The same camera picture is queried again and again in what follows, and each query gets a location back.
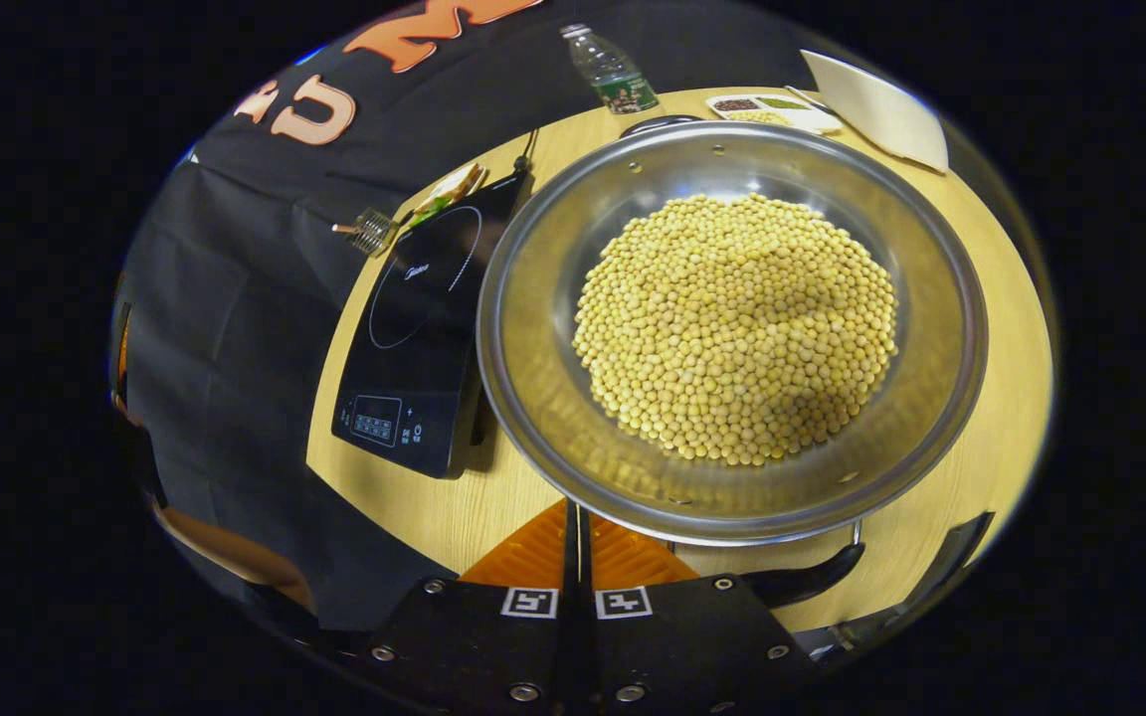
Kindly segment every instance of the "screw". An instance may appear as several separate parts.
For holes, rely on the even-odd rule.
[[[645,697],[645,689],[641,687],[641,685],[631,684],[629,687],[621,687],[618,690],[618,701],[623,703],[639,701],[641,698]]]
[[[516,701],[537,701],[541,692],[533,684],[516,684],[510,687],[510,697]]]

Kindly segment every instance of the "black cloth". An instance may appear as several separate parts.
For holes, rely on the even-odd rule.
[[[452,576],[305,466],[315,385],[364,261],[330,223],[366,207],[392,214],[482,151],[596,108],[558,32],[572,22],[628,49],[657,92],[815,87],[799,49],[878,71],[776,13],[706,0],[541,3],[464,23],[402,73],[367,49],[343,54],[359,34],[348,32],[272,78],[278,95],[262,121],[220,118],[135,233],[121,289],[133,305],[128,407],[154,435],[165,494],[295,561],[327,629],[372,629],[413,580]],[[269,134],[312,76],[353,96],[351,126],[322,147]],[[266,81],[252,79],[251,92]],[[959,173],[984,166],[950,140]]]

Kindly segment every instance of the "induction cooktop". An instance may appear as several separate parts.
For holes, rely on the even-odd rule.
[[[480,400],[480,284],[529,187],[517,168],[395,241],[344,362],[338,439],[424,475],[461,475]]]

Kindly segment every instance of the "table surface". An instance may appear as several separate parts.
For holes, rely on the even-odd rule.
[[[668,113],[715,118],[705,105],[717,94],[787,94],[780,87],[708,87],[664,94]],[[622,119],[592,109],[541,127],[532,151],[533,190],[568,164],[622,132]],[[490,181],[510,173],[527,134],[474,159]],[[917,486],[863,521],[868,544],[856,569],[833,589],[774,611],[786,629],[818,629],[895,606],[918,584],[945,538],[961,522],[995,513],[972,561],[982,556],[1013,514],[1031,480],[1051,416],[1051,340],[1034,290],[1010,237],[990,210],[953,173],[882,154],[846,126],[826,135],[863,151],[909,181],[950,222],[967,247],[988,312],[988,359],[981,393],[963,433]],[[432,187],[397,210],[416,207]],[[397,538],[442,566],[464,572],[517,527],[562,498],[510,443],[490,426],[489,434],[458,480],[433,480],[338,440],[330,431],[333,403],[347,349],[383,259],[368,261],[338,321],[321,371],[308,434],[306,463],[347,502]],[[701,575],[806,567],[833,556],[850,540],[850,529],[763,546],[676,545],[675,553]],[[363,554],[356,558],[364,559]]]

